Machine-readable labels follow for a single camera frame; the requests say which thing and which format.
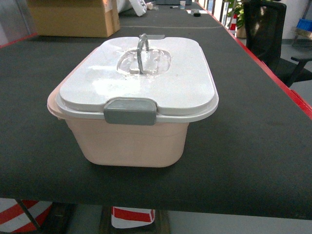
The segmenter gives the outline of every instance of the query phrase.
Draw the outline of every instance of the cup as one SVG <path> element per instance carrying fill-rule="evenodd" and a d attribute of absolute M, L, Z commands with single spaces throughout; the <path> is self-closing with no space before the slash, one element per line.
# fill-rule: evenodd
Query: cup
<path fill-rule="evenodd" d="M 185 1 L 180 1 L 180 9 L 181 10 L 185 9 Z"/>

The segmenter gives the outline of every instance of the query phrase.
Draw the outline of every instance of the red table edge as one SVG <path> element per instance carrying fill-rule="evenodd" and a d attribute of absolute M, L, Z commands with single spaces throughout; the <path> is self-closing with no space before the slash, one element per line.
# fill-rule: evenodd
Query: red table edge
<path fill-rule="evenodd" d="M 219 22 L 209 11 L 204 9 L 210 16 L 212 16 L 220 25 Z M 294 90 L 288 88 L 268 67 L 265 63 L 260 61 L 239 39 L 237 39 L 226 27 L 224 27 L 232 38 L 246 51 L 246 53 L 262 68 L 262 70 L 295 102 L 302 111 L 312 119 L 312 107 Z"/>
<path fill-rule="evenodd" d="M 37 33 L 33 33 L 33 34 L 27 35 L 27 36 L 25 36 L 25 37 L 23 37 L 23 38 L 20 38 L 20 39 L 11 41 L 11 42 L 9 42 L 9 43 L 6 43 L 6 44 L 4 44 L 4 45 L 0 45 L 0 49 L 3 48 L 3 47 L 5 47 L 5 46 L 12 45 L 12 44 L 14 44 L 14 43 L 16 43 L 16 42 L 19 42 L 19 41 L 22 41 L 22 40 L 25 40 L 25 39 L 28 39 L 28 38 L 32 38 L 32 37 L 34 37 L 34 36 L 37 36 Z"/>

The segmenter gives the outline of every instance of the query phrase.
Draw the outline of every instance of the chair armrest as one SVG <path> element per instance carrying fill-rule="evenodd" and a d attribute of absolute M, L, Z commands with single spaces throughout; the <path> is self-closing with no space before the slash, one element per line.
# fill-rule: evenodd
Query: chair armrest
<path fill-rule="evenodd" d="M 296 62 L 309 62 L 309 61 L 312 61 L 312 54 L 297 55 L 297 56 L 291 57 L 291 59 L 296 61 Z"/>

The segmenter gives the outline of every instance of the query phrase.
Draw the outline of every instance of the plastic storage box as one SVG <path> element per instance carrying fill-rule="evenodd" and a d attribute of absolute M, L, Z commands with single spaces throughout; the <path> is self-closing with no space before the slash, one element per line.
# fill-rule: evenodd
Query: plastic storage box
<path fill-rule="evenodd" d="M 47 105 L 89 161 L 165 167 L 180 159 L 189 122 L 210 116 L 218 100 L 196 41 L 126 37 L 94 50 Z"/>
<path fill-rule="evenodd" d="M 312 32 L 312 20 L 300 19 L 297 28 Z"/>

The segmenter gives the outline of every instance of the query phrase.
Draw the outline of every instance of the cardboard box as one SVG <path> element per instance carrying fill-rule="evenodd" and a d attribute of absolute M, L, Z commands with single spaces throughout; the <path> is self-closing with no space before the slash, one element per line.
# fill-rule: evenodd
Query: cardboard box
<path fill-rule="evenodd" d="M 27 0 L 41 36 L 107 38 L 120 29 L 117 0 Z"/>

